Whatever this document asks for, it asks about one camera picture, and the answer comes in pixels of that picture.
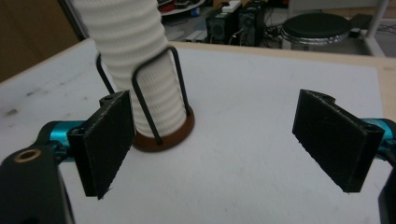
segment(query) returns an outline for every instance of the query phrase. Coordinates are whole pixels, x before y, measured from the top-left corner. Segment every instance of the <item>wooden cabinet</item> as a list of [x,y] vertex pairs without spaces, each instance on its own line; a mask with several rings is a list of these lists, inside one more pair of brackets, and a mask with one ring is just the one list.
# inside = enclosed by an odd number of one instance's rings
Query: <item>wooden cabinet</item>
[[0,82],[78,42],[54,0],[2,0],[0,22]]

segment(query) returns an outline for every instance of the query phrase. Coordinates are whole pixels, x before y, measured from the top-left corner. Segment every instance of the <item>white table surface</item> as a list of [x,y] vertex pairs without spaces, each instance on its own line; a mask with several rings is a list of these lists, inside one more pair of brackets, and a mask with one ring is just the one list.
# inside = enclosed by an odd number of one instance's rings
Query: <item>white table surface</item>
[[[291,133],[300,89],[359,118],[381,118],[373,67],[178,48],[196,124],[171,150],[132,148],[101,201],[63,163],[77,223],[379,223],[390,167],[374,161],[346,194]],[[0,160],[51,120],[87,119],[107,95],[91,40],[0,84]]]

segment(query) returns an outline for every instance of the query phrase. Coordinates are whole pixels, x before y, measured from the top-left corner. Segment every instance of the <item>black wire frame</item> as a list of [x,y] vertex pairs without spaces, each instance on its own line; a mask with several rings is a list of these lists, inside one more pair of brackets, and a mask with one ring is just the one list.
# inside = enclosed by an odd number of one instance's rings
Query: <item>black wire frame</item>
[[137,82],[137,77],[139,75],[140,70],[142,70],[143,68],[149,66],[152,63],[155,63],[156,61],[158,61],[164,54],[166,54],[168,51],[172,52],[172,55],[174,57],[175,60],[175,66],[176,66],[176,70],[177,70],[177,77],[178,77],[178,83],[180,85],[180,90],[181,90],[181,95],[183,97],[183,103],[184,103],[184,107],[186,109],[186,115],[189,116],[191,114],[190,111],[190,106],[189,106],[189,101],[187,99],[187,93],[186,93],[186,88],[184,85],[184,80],[183,80],[183,75],[181,72],[181,66],[180,66],[180,60],[178,58],[178,53],[175,47],[173,46],[167,46],[163,51],[161,51],[160,53],[158,53],[157,55],[155,55],[154,57],[148,59],[147,61],[145,61],[144,63],[141,63],[139,66],[136,67],[136,69],[134,70],[133,74],[132,74],[132,86],[134,87],[134,92],[136,93],[136,97],[139,100],[140,105],[142,106],[143,112],[145,113],[146,119],[148,120],[148,125],[155,137],[155,141],[157,142],[157,145],[161,145],[163,143],[163,140],[161,139],[157,127],[154,124],[154,120],[152,119],[152,116],[149,112],[149,107],[146,104],[146,100],[143,96],[143,93],[140,89],[139,83]]
[[96,69],[98,70],[98,73],[100,77],[102,78],[103,82],[105,83],[105,86],[110,94],[114,93],[114,89],[110,84],[110,81],[108,81],[108,78],[106,76],[105,70],[102,67],[102,56],[99,53],[98,56],[96,56]]

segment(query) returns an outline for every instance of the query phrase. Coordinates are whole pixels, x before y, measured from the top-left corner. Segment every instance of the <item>electronic equipment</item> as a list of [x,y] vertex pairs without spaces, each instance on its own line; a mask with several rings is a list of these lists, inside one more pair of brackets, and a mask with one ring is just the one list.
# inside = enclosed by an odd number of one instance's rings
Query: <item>electronic equipment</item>
[[259,46],[264,31],[264,2],[248,2],[238,12],[238,27],[240,33],[240,45]]
[[224,13],[214,11],[206,18],[206,30],[209,43],[229,44],[233,34],[238,31],[237,11]]
[[349,37],[357,38],[360,35],[361,30],[366,30],[372,20],[372,15],[357,14],[349,20],[351,29]]

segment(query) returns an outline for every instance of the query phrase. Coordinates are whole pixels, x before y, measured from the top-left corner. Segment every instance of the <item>white flexible hose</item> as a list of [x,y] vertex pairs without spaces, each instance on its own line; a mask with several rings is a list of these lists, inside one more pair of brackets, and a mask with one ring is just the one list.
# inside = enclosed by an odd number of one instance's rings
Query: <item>white flexible hose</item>
[[[156,0],[73,1],[119,91],[132,90],[136,67],[168,44],[157,5]],[[186,113],[171,55],[141,70],[137,80],[160,136],[180,128]],[[134,91],[131,97],[136,129],[153,137]]]

